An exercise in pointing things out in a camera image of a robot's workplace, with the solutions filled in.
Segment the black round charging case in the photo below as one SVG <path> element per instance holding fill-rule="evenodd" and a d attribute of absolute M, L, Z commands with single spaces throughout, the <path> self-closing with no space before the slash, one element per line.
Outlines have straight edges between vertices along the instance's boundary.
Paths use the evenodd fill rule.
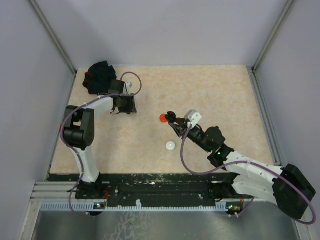
<path fill-rule="evenodd" d="M 165 119 L 167 120 L 168 123 L 174 123 L 177 119 L 177 116 L 173 111 L 168 111 L 167 114 L 165 115 Z"/>

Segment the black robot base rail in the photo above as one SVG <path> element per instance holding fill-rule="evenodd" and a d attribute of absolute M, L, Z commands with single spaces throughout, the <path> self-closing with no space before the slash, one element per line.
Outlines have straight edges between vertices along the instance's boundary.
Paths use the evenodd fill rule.
<path fill-rule="evenodd" d="M 238 194 L 231 181 L 234 173 L 192 175 L 188 173 L 105 173 L 98 184 L 81 183 L 77 200 L 98 200 L 107 207 L 214 207 L 222 200 L 242 203 L 250 196 Z"/>

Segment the white charging case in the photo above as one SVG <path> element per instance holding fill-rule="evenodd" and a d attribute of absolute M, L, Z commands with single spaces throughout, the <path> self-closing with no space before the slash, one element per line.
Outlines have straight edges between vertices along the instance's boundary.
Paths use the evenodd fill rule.
<path fill-rule="evenodd" d="M 168 151 L 173 151 L 176 149 L 176 144 L 175 142 L 173 141 L 168 141 L 166 144 L 165 144 L 165 147 Z"/>

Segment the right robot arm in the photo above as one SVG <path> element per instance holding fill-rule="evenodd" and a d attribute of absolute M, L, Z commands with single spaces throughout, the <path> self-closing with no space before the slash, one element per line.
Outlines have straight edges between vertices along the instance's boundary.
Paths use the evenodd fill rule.
<path fill-rule="evenodd" d="M 292 164 L 276 166 L 259 162 L 235 151 L 225 144 L 218 126 L 203 130 L 199 125 L 200 113 L 191 110 L 184 118 L 172 111 L 165 114 L 168 125 L 182 139 L 191 140 L 202 150 L 209 153 L 208 160 L 215 170 L 225 170 L 235 175 L 234 179 L 223 185 L 223 192 L 229 198 L 248 195 L 270 202 L 284 214 L 301 223 L 306 210 L 311 210 L 316 222 L 316 213 L 311 204 L 316 190 L 298 167 Z"/>

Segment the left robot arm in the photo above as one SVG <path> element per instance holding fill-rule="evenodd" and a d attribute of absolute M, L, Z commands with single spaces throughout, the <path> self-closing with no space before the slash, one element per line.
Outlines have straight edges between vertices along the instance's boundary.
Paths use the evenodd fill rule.
<path fill-rule="evenodd" d="M 104 186 L 97 182 L 100 172 L 92 149 L 95 120 L 114 110 L 126 114 L 136 113 L 135 94 L 131 92 L 131 88 L 130 82 L 112 80 L 107 94 L 99 95 L 81 106 L 69 105 L 64 112 L 60 137 L 76 159 L 80 181 L 88 183 L 87 194 L 95 199 L 104 192 Z"/>

